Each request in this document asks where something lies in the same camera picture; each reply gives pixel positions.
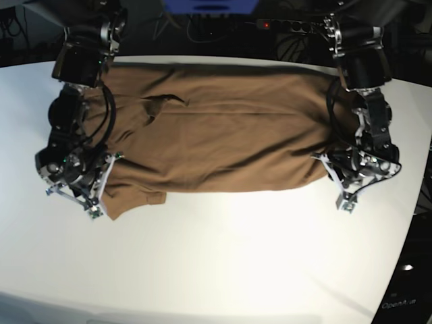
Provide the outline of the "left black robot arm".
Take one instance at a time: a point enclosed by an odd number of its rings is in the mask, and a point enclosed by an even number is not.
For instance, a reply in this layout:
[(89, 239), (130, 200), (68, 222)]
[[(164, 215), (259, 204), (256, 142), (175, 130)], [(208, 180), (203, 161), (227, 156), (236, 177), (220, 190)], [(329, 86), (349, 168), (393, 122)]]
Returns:
[[(353, 211), (367, 188), (394, 178), (402, 169), (400, 150), (389, 131), (392, 109), (381, 90), (392, 79), (383, 37), (385, 27), (409, 5), (411, 1), (314, 1), (307, 12), (322, 19), (340, 75), (327, 90), (326, 108), (345, 148), (313, 155), (340, 190), (339, 210)], [(358, 127), (352, 136), (342, 130), (335, 115), (340, 90), (355, 95), (352, 112)]]

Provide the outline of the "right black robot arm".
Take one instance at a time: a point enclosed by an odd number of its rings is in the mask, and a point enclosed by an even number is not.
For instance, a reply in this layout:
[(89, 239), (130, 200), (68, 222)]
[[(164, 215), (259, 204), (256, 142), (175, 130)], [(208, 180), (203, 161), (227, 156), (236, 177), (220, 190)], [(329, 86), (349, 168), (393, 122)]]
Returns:
[[(109, 153), (106, 142), (116, 119), (116, 106), (103, 78), (109, 71), (126, 25), (128, 13), (119, 1), (23, 1), (23, 7), (61, 26), (63, 46), (52, 77), (63, 83), (51, 103), (46, 148), (35, 155), (38, 175), (48, 195), (58, 194), (79, 204), (91, 219), (105, 214), (103, 191), (121, 153)], [(88, 89), (98, 89), (105, 115), (92, 134), (84, 129)]]

